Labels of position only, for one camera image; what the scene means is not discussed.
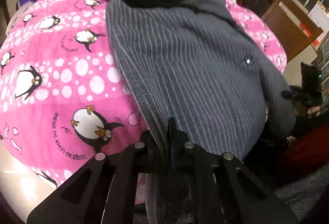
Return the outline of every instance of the red cloth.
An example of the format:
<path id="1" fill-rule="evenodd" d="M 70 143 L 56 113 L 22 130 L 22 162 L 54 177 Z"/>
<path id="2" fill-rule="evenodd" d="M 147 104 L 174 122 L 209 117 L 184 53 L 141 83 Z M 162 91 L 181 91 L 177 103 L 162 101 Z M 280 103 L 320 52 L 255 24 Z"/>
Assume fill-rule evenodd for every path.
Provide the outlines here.
<path id="1" fill-rule="evenodd" d="M 278 162 L 285 174 L 306 176 L 329 163 L 329 124 L 314 129 L 288 148 Z"/>

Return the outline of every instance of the penguin print bedsheet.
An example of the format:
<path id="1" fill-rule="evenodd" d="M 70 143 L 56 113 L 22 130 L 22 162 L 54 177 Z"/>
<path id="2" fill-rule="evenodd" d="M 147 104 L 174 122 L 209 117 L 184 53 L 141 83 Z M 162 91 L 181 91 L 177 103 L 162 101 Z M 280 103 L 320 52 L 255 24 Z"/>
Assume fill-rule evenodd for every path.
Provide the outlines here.
<path id="1" fill-rule="evenodd" d="M 147 129 L 109 45 L 104 0 L 38 0 L 0 49 L 0 139 L 60 186 L 95 153 L 114 154 Z M 279 41 L 251 11 L 227 9 L 281 71 Z M 136 202 L 145 196 L 140 176 Z"/>

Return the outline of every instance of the silver bolt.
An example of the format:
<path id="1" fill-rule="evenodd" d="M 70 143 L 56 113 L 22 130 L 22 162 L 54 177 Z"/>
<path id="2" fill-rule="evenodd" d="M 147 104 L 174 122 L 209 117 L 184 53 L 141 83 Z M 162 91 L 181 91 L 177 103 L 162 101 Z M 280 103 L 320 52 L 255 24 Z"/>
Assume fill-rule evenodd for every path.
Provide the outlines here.
<path id="1" fill-rule="evenodd" d="M 231 153 L 224 153 L 223 157 L 226 160 L 232 160 L 234 158 L 233 154 L 231 154 Z"/>
<path id="2" fill-rule="evenodd" d="M 135 143 L 135 148 L 136 149 L 142 149 L 144 148 L 145 144 L 141 141 Z"/>
<path id="3" fill-rule="evenodd" d="M 187 148 L 187 149 L 192 149 L 192 148 L 194 148 L 194 143 L 193 142 L 185 142 L 184 143 L 184 146 L 185 146 L 185 148 Z"/>
<path id="4" fill-rule="evenodd" d="M 96 154 L 95 158 L 97 161 L 101 161 L 106 157 L 106 155 L 104 153 L 98 153 Z"/>

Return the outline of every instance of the black metal bracket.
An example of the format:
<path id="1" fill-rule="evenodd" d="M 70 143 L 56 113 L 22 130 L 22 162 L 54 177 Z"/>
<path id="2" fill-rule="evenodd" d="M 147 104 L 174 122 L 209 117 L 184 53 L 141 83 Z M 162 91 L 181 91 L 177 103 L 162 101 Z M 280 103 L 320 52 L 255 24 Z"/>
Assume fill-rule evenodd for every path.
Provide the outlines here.
<path id="1" fill-rule="evenodd" d="M 295 224 L 294 213 L 231 153 L 207 153 L 168 121 L 168 156 L 151 133 L 121 153 L 98 153 L 28 216 L 27 224 L 133 223 L 138 173 L 188 174 L 199 224 Z"/>

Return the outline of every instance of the gray cloth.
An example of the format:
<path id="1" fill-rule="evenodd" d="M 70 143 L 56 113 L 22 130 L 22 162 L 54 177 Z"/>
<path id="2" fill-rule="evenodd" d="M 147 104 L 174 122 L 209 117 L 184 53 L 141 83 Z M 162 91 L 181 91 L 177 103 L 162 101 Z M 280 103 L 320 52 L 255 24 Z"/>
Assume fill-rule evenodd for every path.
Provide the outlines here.
<path id="1" fill-rule="evenodd" d="M 112 50 L 162 153 L 167 120 L 206 151 L 242 159 L 259 138 L 269 106 L 285 139 L 295 116 L 289 87 L 225 8 L 225 0 L 110 0 Z"/>
<path id="2" fill-rule="evenodd" d="M 325 165 L 312 175 L 278 189 L 276 195 L 291 208 L 298 222 L 301 222 L 319 200 L 328 182 L 329 165 Z"/>

